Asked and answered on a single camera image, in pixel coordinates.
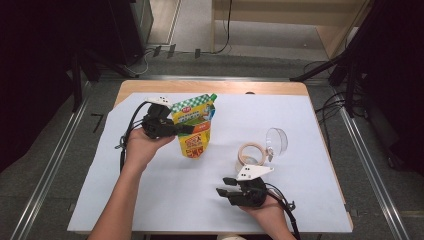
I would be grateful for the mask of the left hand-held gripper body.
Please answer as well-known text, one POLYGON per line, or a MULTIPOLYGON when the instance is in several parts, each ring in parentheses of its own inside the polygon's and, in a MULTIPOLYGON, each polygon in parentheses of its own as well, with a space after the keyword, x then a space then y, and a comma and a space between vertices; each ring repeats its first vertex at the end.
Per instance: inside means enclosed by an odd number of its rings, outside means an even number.
POLYGON ((163 96, 149 97, 146 102, 150 103, 147 114, 142 119, 142 128, 146 135, 151 139, 175 136, 177 130, 173 121, 168 118, 171 102, 163 96))

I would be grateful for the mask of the black metal stand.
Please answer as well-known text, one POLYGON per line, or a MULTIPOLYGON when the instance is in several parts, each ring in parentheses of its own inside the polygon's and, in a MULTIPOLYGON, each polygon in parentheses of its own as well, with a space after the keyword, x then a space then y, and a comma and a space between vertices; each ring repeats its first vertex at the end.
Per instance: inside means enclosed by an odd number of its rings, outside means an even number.
POLYGON ((331 86, 339 86, 344 79, 347 80, 345 93, 345 108, 350 117, 353 113, 353 96, 355 83, 359 78, 359 58, 361 46, 365 43, 366 38, 370 35, 373 22, 378 18, 381 8, 384 6, 385 0, 374 0, 374 4, 370 8, 367 16, 359 26, 352 40, 347 47, 339 55, 321 65, 305 72, 304 74, 292 77, 290 82, 305 82, 306 80, 316 76, 317 74, 333 68, 328 82, 331 86))
POLYGON ((115 73, 127 77, 134 78, 135 74, 129 70, 125 70, 118 64, 114 64, 96 53, 94 50, 84 49, 77 51, 71 58, 71 72, 72 72, 72 86, 73 86, 73 112, 75 112, 81 105, 83 100, 82 94, 82 78, 81 73, 84 73, 89 81, 98 81, 101 73, 97 64, 101 64, 115 73))

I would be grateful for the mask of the dark curtain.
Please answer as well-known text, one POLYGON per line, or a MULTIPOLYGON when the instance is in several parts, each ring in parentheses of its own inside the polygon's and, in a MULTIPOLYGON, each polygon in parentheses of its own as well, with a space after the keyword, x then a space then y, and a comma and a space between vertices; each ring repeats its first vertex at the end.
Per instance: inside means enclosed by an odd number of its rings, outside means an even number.
POLYGON ((0 0, 0 173, 77 94, 67 71, 86 13, 82 0, 0 0))
POLYGON ((370 118, 393 165, 424 176, 424 0, 376 0, 364 40, 370 118))

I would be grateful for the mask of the person's left hand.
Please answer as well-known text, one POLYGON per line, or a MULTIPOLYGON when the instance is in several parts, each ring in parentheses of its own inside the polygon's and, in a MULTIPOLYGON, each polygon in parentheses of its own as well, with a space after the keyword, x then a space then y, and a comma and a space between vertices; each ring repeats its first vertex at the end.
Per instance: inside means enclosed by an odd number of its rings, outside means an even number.
POLYGON ((142 128, 132 130, 128 139, 126 160, 122 172, 140 175, 156 152, 174 139, 174 136, 151 139, 142 128))

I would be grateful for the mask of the clear glass jar hinged lid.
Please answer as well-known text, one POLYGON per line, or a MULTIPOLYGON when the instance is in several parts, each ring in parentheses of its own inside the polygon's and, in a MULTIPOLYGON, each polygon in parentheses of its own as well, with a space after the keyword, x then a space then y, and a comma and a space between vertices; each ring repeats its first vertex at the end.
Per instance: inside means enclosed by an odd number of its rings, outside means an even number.
POLYGON ((265 135, 265 145, 248 142, 239 148, 235 169, 240 171, 245 165, 263 167, 266 162, 272 162, 283 155, 287 148, 288 138, 285 131, 272 127, 265 135))

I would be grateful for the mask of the metal floor rail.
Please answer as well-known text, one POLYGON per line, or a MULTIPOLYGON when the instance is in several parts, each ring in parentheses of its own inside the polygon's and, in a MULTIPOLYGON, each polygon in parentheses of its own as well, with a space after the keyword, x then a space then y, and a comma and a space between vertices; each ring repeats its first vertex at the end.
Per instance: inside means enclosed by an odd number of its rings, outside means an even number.
POLYGON ((24 211, 16 225, 10 240, 26 240, 35 219, 43 205, 51 184, 60 168, 61 162, 76 132, 81 118, 89 102, 89 96, 83 98, 81 105, 71 114, 55 149, 49 158, 46 168, 31 194, 24 211))
MULTIPOLYGON (((176 76, 176 75, 147 75, 135 78, 122 76, 102 76, 101 81, 125 81, 125 80, 193 80, 193 81, 232 81, 232 82, 290 82, 289 78, 269 77, 234 77, 234 76, 176 76)), ((328 84, 324 78, 307 79, 305 84, 328 84)))
POLYGON ((355 119, 346 110, 341 111, 341 116, 394 240, 410 240, 400 213, 374 164, 355 119))

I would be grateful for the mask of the black cabinet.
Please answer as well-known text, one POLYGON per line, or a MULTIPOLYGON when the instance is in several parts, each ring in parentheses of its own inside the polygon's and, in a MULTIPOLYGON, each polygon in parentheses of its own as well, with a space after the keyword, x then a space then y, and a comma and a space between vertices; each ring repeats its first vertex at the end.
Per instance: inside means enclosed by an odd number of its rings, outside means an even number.
POLYGON ((118 35, 120 62, 132 65, 145 55, 154 22, 150 0, 109 0, 118 35))

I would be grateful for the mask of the yellow spouted pouch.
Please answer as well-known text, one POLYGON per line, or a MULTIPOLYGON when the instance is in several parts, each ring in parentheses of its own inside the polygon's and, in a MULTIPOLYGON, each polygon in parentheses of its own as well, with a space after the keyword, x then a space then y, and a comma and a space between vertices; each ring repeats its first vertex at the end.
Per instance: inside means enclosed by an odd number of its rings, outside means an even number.
POLYGON ((179 133, 182 155, 197 159, 206 150, 211 135, 211 121, 215 114, 216 94, 203 94, 175 103, 171 108, 173 122, 192 126, 190 133, 179 133))

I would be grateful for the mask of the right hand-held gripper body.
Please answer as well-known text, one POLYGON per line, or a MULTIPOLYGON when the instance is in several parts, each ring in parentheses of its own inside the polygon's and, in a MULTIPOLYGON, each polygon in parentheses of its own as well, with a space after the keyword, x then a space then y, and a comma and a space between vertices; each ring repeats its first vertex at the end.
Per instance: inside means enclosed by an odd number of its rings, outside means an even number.
POLYGON ((234 197, 228 199, 231 205, 259 207, 266 199, 267 189, 262 176, 274 171, 273 167, 245 165, 235 178, 240 187, 234 197))

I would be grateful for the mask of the light wooden shelf unit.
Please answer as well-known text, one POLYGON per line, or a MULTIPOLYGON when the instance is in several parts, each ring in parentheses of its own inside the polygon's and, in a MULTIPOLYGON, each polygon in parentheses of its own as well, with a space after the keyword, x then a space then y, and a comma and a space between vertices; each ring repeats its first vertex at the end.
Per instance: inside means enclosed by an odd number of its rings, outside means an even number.
POLYGON ((329 59, 341 51, 371 0, 211 0, 211 20, 312 25, 329 59))

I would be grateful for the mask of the person's right hand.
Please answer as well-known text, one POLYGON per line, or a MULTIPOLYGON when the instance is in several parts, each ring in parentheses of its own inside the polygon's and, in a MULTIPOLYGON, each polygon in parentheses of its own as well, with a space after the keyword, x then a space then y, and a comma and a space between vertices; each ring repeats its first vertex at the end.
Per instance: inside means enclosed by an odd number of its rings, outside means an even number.
POLYGON ((245 211, 247 214, 253 217, 264 230, 264 232, 267 227, 272 225, 287 226, 283 209, 278 204, 278 201, 271 196, 267 196, 265 202, 260 207, 241 207, 241 210, 245 211))

